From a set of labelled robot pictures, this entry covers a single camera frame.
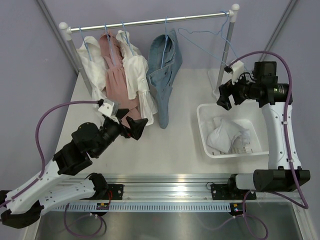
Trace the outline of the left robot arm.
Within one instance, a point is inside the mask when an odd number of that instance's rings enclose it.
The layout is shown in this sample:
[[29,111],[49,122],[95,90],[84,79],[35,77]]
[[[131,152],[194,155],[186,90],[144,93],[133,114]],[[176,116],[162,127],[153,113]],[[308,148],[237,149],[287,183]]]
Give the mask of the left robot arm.
[[52,209],[75,200],[103,199],[109,186],[101,173],[92,173],[80,183],[54,191],[53,188],[71,176],[92,165],[92,158],[99,156],[117,137],[139,140],[148,119],[134,120],[127,116],[128,109],[121,109],[119,115],[125,117],[128,126],[121,121],[105,117],[103,125],[98,127],[92,122],[81,124],[72,133],[72,140],[58,151],[44,168],[41,177],[36,176],[35,184],[18,195],[19,190],[2,190],[0,202],[6,207],[0,215],[3,225],[22,229],[37,222]]

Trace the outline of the metal clothes rack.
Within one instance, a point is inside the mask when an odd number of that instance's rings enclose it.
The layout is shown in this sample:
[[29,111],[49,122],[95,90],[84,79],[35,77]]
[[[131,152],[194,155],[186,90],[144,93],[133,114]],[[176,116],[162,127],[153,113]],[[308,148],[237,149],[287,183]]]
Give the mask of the metal clothes rack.
[[84,69],[82,61],[78,55],[76,50],[72,34],[77,32],[89,32],[89,31],[98,31],[103,29],[118,29],[118,28],[126,28],[126,27],[139,27],[139,26],[149,26],[149,25],[159,25],[159,24],[168,24],[175,22],[184,22],[184,21],[192,21],[192,20],[200,20],[200,19],[211,19],[211,18],[221,18],[226,17],[228,25],[227,36],[224,39],[225,41],[225,49],[223,50],[222,57],[219,59],[220,61],[220,70],[217,78],[217,82],[221,83],[223,79],[223,71],[224,67],[227,65],[228,58],[228,50],[231,47],[231,38],[233,34],[234,25],[238,16],[238,12],[240,10],[240,5],[235,3],[231,6],[231,9],[227,12],[221,11],[218,13],[210,13],[210,14],[201,14],[201,15],[190,15],[190,16],[179,16],[179,17],[170,17],[170,18],[159,18],[159,19],[151,19],[151,20],[140,20],[140,21],[131,21],[124,23],[114,23],[109,25],[94,25],[94,26],[86,26],[86,27],[70,27],[66,22],[60,22],[58,27],[63,35],[63,38],[67,42],[69,49],[71,51],[71,55],[75,60],[75,64],[79,74],[81,74],[86,89],[90,96],[92,96],[93,87],[89,81],[87,73]]

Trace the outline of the blue denim skirt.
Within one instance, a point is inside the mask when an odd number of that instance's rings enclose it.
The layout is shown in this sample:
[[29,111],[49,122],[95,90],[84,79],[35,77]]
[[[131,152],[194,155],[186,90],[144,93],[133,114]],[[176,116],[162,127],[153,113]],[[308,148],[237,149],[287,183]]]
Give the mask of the blue denim skirt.
[[171,29],[167,35],[163,68],[161,68],[161,61],[165,43],[164,34],[157,36],[151,43],[146,74],[150,93],[157,104],[158,122],[162,129],[169,124],[169,100],[175,77],[183,63],[175,29]]

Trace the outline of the white shirt on hanger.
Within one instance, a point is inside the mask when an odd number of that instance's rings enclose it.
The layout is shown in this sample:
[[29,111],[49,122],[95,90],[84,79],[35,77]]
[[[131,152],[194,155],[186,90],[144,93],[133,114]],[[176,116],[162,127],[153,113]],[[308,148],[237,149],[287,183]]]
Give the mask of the white shirt on hanger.
[[107,97],[106,73],[109,68],[101,55],[101,48],[98,41],[93,36],[85,36],[85,41],[87,42],[92,61],[89,60],[87,50],[83,43],[76,51],[92,86],[91,98],[93,100],[105,99]]

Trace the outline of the blue hanger of dress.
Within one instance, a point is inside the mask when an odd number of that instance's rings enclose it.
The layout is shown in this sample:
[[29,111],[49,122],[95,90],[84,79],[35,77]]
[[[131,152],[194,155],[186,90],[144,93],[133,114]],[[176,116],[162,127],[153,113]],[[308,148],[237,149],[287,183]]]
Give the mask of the blue hanger of dress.
[[105,29],[105,34],[106,34],[106,37],[107,37],[107,42],[108,42],[108,47],[109,47],[109,52],[110,52],[110,57],[111,57],[111,60],[112,60],[112,64],[114,66],[116,66],[115,56],[114,56],[113,49],[112,49],[112,43],[111,43],[111,39],[110,39],[110,35],[109,35],[109,32],[108,32],[108,27],[107,27],[106,23],[104,23],[104,29]]

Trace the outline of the blue hanger of denim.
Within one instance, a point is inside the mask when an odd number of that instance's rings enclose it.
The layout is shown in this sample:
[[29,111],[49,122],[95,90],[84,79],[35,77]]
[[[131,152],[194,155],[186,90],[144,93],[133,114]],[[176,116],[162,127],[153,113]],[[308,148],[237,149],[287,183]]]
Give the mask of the blue hanger of denim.
[[165,35],[164,35],[164,47],[163,47],[162,57],[161,57],[161,68],[164,67],[165,52],[166,52],[167,41],[168,41],[167,21],[168,21],[168,16],[165,17],[165,21],[164,21]]

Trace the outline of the light blue white skirt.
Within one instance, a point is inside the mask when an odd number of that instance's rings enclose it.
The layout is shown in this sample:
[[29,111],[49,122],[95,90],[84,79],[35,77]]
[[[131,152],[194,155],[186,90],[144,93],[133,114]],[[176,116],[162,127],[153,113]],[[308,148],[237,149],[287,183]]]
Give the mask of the light blue white skirt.
[[206,144],[222,153],[229,153],[232,148],[243,148],[250,144],[250,130],[226,117],[215,117],[218,126],[208,135]]

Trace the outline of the blue hanger of blouse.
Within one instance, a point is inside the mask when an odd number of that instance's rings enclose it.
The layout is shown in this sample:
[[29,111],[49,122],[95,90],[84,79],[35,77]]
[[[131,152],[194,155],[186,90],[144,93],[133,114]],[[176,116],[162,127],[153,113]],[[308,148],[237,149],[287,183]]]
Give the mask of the blue hanger of blouse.
[[121,21],[121,24],[122,24],[122,28],[123,28],[124,35],[125,35],[125,41],[126,41],[128,47],[129,47],[130,51],[131,51],[131,54],[134,55],[133,49],[132,49],[132,47],[131,47],[130,40],[129,40],[128,35],[127,35],[127,31],[126,31],[125,24],[124,24],[123,21]]

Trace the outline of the white plastic basket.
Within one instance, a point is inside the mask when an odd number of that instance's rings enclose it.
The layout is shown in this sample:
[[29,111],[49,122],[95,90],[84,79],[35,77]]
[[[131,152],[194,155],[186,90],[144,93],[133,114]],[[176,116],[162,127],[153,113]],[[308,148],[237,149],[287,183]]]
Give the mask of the white plastic basket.
[[201,104],[196,114],[204,156],[210,160],[269,154],[266,123],[256,102],[245,101],[231,110]]

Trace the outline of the white ruffled blouse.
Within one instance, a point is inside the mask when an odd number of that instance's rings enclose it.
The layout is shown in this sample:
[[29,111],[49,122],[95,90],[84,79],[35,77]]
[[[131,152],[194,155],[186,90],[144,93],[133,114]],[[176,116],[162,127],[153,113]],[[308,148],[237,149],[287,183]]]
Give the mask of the white ruffled blouse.
[[130,42],[134,53],[132,55],[123,30],[117,32],[116,39],[121,48],[128,98],[132,100],[138,97],[140,115],[143,119],[148,119],[146,125],[150,126],[154,123],[154,115],[158,112],[158,108],[147,81],[148,61],[140,50]]

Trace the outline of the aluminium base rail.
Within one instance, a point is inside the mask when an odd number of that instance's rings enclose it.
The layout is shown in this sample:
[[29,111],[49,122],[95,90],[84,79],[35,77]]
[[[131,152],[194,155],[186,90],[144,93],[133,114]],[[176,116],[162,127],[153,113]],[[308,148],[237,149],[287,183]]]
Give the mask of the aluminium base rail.
[[123,185],[123,202],[211,202],[210,183],[225,184],[229,173],[110,174],[107,183]]

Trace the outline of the pink dress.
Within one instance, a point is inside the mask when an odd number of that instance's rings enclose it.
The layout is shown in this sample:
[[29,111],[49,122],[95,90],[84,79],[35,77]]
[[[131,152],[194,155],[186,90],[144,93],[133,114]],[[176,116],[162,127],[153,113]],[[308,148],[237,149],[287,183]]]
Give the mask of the pink dress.
[[123,67],[123,57],[121,54],[121,46],[116,37],[108,31],[112,50],[116,65],[112,63],[110,56],[109,45],[106,34],[103,34],[99,39],[100,52],[105,60],[108,70],[105,75],[106,96],[108,99],[117,102],[121,109],[129,109],[127,116],[134,120],[141,118],[139,111],[139,99],[129,99],[125,69]]

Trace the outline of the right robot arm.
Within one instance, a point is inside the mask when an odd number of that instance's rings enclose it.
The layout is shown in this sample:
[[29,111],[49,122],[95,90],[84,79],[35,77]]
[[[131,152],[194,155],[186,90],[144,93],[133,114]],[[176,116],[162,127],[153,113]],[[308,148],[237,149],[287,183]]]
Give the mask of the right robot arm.
[[225,72],[232,78],[219,86],[217,104],[227,111],[246,100],[255,100],[264,117],[268,139],[268,168],[253,173],[235,174],[227,185],[227,193],[239,198],[245,190],[256,192],[293,192],[311,179],[309,170],[302,168],[292,128],[291,88],[279,83],[275,61],[255,62],[253,79],[246,79],[244,64],[239,60],[226,66]]

